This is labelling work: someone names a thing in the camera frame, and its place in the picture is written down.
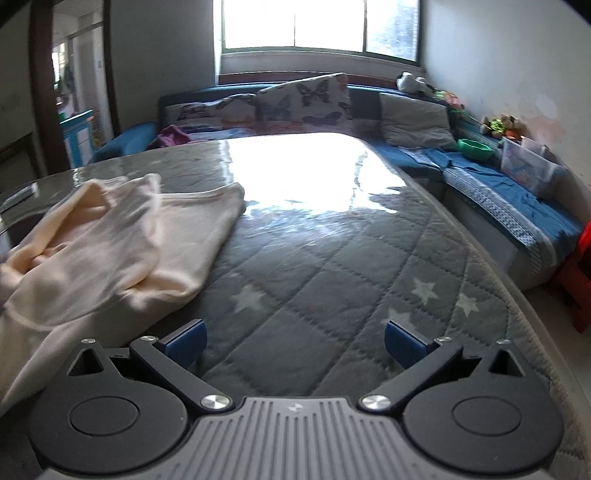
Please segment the cream long-sleeve shirt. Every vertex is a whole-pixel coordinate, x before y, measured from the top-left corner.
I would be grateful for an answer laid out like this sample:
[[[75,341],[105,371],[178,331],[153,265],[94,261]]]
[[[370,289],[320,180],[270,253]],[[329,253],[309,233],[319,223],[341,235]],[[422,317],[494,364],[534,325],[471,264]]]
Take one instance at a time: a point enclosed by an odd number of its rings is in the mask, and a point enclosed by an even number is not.
[[[242,186],[164,194],[90,180],[1,266],[1,407],[45,388],[79,341],[121,346],[197,296],[243,210]]]

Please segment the blue corner sofa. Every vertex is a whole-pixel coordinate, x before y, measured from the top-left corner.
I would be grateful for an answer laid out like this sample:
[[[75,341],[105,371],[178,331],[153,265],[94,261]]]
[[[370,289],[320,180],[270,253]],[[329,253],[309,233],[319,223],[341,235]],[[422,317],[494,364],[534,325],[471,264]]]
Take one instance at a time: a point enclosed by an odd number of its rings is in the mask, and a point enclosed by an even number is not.
[[[280,84],[235,84],[178,93],[160,98],[157,118],[128,128],[110,140],[95,154],[103,161],[158,148],[156,136],[165,128],[164,108],[186,102],[209,102],[235,94],[254,94]],[[494,151],[488,162],[474,162],[455,150],[442,148],[405,148],[389,145],[382,136],[380,94],[394,94],[445,106],[452,135],[482,142]],[[554,161],[548,149],[523,138],[523,147],[564,166],[566,175],[554,197],[539,199],[501,172],[503,141],[488,138],[470,125],[459,110],[442,100],[410,95],[391,89],[352,85],[353,134],[368,143],[384,160],[414,178],[471,232],[489,251],[512,280],[523,290],[548,280],[558,281],[558,274],[575,250],[589,218],[575,210],[567,194],[573,184],[567,167]],[[191,142],[225,140],[263,135],[256,127],[221,131],[186,133]]]

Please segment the red plastic stool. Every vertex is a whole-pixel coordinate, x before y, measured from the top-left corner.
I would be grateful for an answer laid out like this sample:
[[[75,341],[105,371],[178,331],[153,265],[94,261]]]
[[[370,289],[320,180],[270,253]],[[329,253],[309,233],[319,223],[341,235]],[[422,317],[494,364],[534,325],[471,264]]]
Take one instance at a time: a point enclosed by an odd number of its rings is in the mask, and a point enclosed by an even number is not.
[[[590,327],[590,223],[558,274],[558,282],[575,303],[573,325],[584,333]]]

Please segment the green plastic bowl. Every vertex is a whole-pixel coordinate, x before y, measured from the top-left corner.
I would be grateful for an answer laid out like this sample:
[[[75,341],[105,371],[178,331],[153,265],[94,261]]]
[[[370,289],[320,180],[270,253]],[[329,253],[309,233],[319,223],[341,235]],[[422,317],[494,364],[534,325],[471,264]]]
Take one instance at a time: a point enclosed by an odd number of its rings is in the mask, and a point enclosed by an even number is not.
[[[494,151],[488,145],[471,139],[457,140],[459,152],[474,162],[488,162],[494,156]]]

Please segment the magenta crumpled garment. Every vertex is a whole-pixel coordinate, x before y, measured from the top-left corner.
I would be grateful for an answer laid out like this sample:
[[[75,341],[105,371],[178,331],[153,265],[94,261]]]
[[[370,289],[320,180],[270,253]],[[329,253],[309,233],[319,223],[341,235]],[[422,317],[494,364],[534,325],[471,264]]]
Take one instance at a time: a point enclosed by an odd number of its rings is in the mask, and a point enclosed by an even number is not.
[[[190,143],[191,138],[176,125],[169,125],[158,133],[155,141],[158,148],[168,148]]]

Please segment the clear plastic storage box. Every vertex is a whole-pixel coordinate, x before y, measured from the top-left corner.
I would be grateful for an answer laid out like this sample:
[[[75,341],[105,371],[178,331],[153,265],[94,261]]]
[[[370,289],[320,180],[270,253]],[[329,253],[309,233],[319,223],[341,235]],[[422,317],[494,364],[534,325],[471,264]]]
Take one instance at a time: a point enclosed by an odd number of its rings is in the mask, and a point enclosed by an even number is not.
[[[554,197],[567,169],[510,139],[503,141],[501,172],[539,199]]]

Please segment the grey square cushion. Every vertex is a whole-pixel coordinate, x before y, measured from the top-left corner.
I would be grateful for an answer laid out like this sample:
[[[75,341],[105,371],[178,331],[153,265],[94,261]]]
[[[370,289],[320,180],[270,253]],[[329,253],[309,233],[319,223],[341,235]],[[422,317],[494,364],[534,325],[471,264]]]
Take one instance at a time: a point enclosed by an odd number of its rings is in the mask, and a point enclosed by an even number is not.
[[[446,150],[457,148],[445,106],[387,93],[380,94],[380,103],[380,130],[389,145]]]

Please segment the flat butterfly print cushion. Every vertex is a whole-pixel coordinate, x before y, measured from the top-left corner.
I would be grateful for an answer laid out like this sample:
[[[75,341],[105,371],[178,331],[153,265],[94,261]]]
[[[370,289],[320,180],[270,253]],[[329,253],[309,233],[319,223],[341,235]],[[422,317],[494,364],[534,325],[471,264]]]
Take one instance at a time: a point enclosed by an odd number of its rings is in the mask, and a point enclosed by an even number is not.
[[[256,127],[256,95],[235,94],[209,102],[186,102],[164,108],[164,127],[185,133]]]

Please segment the light blue small cabinet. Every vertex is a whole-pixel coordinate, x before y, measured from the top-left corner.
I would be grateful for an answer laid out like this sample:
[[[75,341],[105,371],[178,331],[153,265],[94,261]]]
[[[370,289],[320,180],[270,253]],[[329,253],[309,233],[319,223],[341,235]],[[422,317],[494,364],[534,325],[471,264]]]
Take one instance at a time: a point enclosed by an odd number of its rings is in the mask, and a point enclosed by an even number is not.
[[[94,159],[93,119],[93,111],[86,110],[60,122],[66,154],[72,169],[86,166]]]

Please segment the small plush toys pile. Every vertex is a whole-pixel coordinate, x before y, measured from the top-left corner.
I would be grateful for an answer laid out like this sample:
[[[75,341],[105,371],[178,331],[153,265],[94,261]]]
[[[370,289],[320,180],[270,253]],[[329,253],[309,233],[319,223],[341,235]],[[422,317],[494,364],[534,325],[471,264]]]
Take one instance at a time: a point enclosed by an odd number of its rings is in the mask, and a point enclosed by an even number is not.
[[[482,135],[497,140],[507,138],[514,142],[520,142],[523,137],[524,124],[519,118],[512,115],[503,114],[493,119],[484,117],[480,123],[480,131]]]

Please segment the upright butterfly print cushion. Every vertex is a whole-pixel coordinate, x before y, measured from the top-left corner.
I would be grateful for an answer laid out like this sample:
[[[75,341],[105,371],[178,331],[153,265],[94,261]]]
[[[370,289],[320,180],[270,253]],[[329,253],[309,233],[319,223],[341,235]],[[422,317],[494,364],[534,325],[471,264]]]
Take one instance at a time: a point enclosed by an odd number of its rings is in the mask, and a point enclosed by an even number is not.
[[[256,94],[264,134],[353,134],[349,78],[335,73],[281,83]]]

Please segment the panda plush toy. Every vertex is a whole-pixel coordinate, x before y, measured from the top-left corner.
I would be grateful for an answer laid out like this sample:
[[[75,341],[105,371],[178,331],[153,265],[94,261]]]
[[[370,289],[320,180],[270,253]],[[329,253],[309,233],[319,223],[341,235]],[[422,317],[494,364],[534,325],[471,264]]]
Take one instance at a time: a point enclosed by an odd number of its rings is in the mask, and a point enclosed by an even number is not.
[[[411,72],[403,72],[396,80],[397,88],[399,91],[418,96],[429,96],[434,95],[433,88],[427,83],[424,77],[417,77]]]

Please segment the window with green frame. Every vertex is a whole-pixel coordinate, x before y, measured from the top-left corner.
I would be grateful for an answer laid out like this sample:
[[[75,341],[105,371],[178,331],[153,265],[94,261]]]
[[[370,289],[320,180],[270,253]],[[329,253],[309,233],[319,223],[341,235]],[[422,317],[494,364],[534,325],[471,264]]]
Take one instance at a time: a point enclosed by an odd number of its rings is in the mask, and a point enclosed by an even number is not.
[[[417,63],[420,1],[223,1],[225,52],[328,51]]]

